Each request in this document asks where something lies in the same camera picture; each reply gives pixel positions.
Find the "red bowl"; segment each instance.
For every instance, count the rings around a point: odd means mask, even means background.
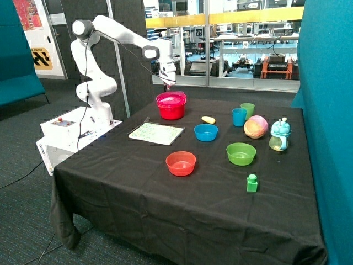
[[[165,120],[178,120],[185,115],[186,95],[181,91],[165,92],[157,96],[157,106]]]
[[[171,153],[165,159],[165,162],[171,174],[178,177],[185,177],[194,171],[196,157],[190,152],[178,151]]]

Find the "poster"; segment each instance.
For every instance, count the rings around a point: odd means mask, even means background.
[[[34,0],[13,0],[23,30],[43,29]]]

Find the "blue bowl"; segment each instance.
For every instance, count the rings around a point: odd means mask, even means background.
[[[196,138],[202,142],[213,141],[218,133],[218,127],[212,124],[200,124],[194,128]]]

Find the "orange bowl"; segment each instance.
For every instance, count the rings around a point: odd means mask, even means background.
[[[171,174],[185,177],[194,171],[196,157],[190,152],[178,151],[171,153],[165,162]]]

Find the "yellow railing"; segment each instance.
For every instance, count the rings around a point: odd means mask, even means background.
[[[270,8],[232,13],[210,14],[210,24],[264,22],[279,20],[300,20],[303,17],[304,7]],[[184,15],[169,18],[148,18],[146,28],[183,27],[205,25],[205,15]]]

